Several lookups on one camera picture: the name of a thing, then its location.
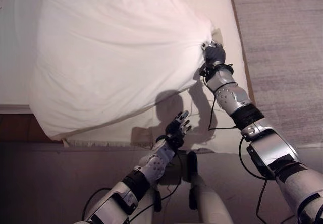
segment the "white pillow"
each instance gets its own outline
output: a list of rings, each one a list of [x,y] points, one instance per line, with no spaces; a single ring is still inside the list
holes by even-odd
[[[43,0],[30,107],[59,140],[194,83],[211,22],[180,0]]]

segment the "white sheet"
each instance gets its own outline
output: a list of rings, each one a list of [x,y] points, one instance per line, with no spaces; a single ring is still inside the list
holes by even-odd
[[[0,0],[0,113],[31,113],[29,80],[36,61],[41,0]]]
[[[180,0],[43,0],[30,107],[55,140],[124,119],[195,82],[211,31]]]
[[[231,0],[183,0],[195,10],[204,13],[211,21],[218,25],[226,50],[227,63],[233,63],[234,78],[238,84],[247,90],[247,80],[244,71],[242,48],[239,33],[233,13]],[[217,130],[208,132],[210,108],[213,95],[208,89],[203,88],[204,95],[200,90],[201,85],[195,85],[191,90],[182,92],[178,96],[168,98],[157,107],[154,107],[141,115],[126,119],[122,122],[76,134],[67,138],[69,146],[129,146],[139,145],[150,147],[156,137],[163,133],[165,126],[172,117],[182,109],[191,112],[191,124],[195,127],[185,137],[186,149],[206,148],[214,152],[237,153],[238,142],[241,138],[238,129]],[[217,127],[231,127],[234,125],[232,119],[215,107],[216,118],[213,119]]]

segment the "white mattress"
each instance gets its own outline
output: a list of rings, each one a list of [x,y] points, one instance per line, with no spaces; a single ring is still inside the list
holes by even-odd
[[[234,17],[231,0],[183,0],[195,10],[204,13],[213,24],[217,25],[222,34],[226,51],[226,63],[232,63],[235,70],[234,78],[238,84],[247,90],[247,80],[242,58],[242,48]],[[236,153],[239,130],[217,130],[208,132],[207,126],[213,95],[201,84],[194,86],[193,92],[184,91],[161,102],[159,105],[132,118],[116,124],[76,134],[66,139],[69,146],[106,146],[106,145],[140,145],[149,148],[165,126],[177,114],[177,111],[187,109],[191,112],[191,124],[195,127],[185,137],[186,149],[206,148],[214,152]],[[217,127],[231,127],[232,119],[215,107]]]
[[[35,63],[41,0],[0,0],[0,113],[31,113],[29,79]]]

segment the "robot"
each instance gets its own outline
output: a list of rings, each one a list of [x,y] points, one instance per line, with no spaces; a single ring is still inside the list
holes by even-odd
[[[251,160],[264,180],[275,180],[294,212],[298,223],[323,223],[323,175],[299,160],[295,149],[284,139],[249,99],[232,77],[232,65],[225,64],[226,54],[214,41],[202,45],[204,64],[199,73],[218,105],[233,119]],[[179,113],[158,137],[151,153],[118,182],[78,224],[127,224],[145,193],[160,179],[184,136],[190,130],[188,112]],[[188,154],[191,182],[190,208],[197,209],[202,223],[232,224],[220,197],[197,173],[196,156]]]

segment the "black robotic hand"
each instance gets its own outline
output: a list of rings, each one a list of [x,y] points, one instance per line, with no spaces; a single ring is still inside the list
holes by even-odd
[[[188,125],[190,121],[185,120],[187,116],[187,110],[185,110],[184,112],[179,112],[174,118],[174,120],[167,125],[165,129],[165,135],[159,136],[156,139],[156,142],[158,142],[161,139],[166,139],[167,143],[171,146],[171,148],[174,151],[183,146],[183,138],[187,131],[189,131],[192,128],[191,125]]]

